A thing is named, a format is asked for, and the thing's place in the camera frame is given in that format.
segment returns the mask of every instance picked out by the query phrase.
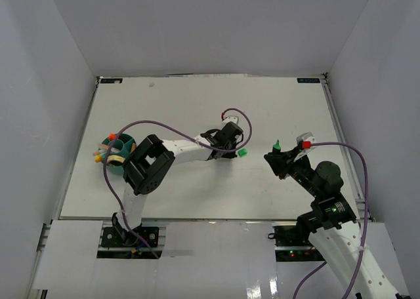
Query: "gray wall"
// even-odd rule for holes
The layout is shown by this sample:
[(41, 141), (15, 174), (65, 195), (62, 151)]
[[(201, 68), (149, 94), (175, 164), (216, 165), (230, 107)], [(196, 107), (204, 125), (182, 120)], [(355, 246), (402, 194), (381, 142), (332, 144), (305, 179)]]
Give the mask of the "gray wall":
[(369, 0), (330, 74), (346, 139), (366, 156), (371, 212), (385, 221), (412, 298), (420, 298), (419, 40), (420, 0)]
[(95, 79), (53, 0), (0, 0), (0, 297), (23, 298)]
[(54, 0), (95, 75), (329, 71), (368, 0)]

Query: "red cap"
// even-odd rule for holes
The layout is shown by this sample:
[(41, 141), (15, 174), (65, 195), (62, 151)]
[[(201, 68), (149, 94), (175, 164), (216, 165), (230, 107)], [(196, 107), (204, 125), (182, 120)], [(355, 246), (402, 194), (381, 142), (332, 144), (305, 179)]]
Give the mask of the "red cap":
[(303, 147), (304, 150), (310, 148), (310, 142), (308, 140), (305, 140), (302, 143), (302, 147)]

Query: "white table surface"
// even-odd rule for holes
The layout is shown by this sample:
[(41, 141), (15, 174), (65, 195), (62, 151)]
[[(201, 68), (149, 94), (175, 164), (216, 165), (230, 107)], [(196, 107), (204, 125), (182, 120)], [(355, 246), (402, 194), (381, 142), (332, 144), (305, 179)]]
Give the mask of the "white table surface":
[[(263, 155), (278, 138), (282, 148), (290, 150), (296, 137), (308, 131), (319, 142), (337, 141), (321, 84), (271, 77), (137, 77), (124, 78), (121, 84), (99, 85), (61, 218), (104, 218), (118, 210), (101, 164), (92, 156), (109, 133), (132, 121), (151, 119), (196, 136), (218, 127), (221, 112), (229, 107), (243, 110), (252, 121), (248, 154), (171, 168), (149, 195), (143, 217), (290, 220), (308, 212), (312, 197), (291, 178), (278, 180)], [(240, 126), (247, 136), (243, 118)], [(149, 134), (179, 139), (153, 125), (137, 125), (127, 133), (138, 143)], [(324, 160), (340, 166), (345, 183), (342, 193), (356, 212), (355, 193), (339, 147), (318, 147), (309, 158), (313, 168)], [(110, 180), (122, 196), (122, 177), (110, 174)]]

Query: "black label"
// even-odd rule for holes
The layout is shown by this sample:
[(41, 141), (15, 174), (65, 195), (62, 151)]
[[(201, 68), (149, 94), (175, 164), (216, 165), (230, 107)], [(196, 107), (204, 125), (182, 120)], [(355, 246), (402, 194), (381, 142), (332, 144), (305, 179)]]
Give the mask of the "black label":
[(316, 84), (316, 83), (319, 84), (319, 83), (321, 83), (319, 78), (298, 78), (297, 82), (299, 84), (301, 84), (301, 83), (308, 83), (308, 84)]
[(123, 82), (122, 78), (101, 78), (101, 84), (121, 84)]

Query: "cable tie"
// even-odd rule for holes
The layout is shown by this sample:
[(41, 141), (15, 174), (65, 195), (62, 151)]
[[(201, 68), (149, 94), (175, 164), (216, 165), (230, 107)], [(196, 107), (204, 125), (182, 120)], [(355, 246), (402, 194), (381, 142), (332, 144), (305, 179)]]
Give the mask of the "cable tie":
[(200, 141), (198, 140), (198, 136), (194, 139), (194, 143), (196, 143), (197, 146), (201, 147)]
[(365, 245), (364, 247), (362, 247), (361, 245), (359, 245), (359, 246), (357, 247), (357, 249), (358, 249), (359, 251), (366, 251), (367, 249), (369, 249), (369, 246), (368, 246), (368, 245)]

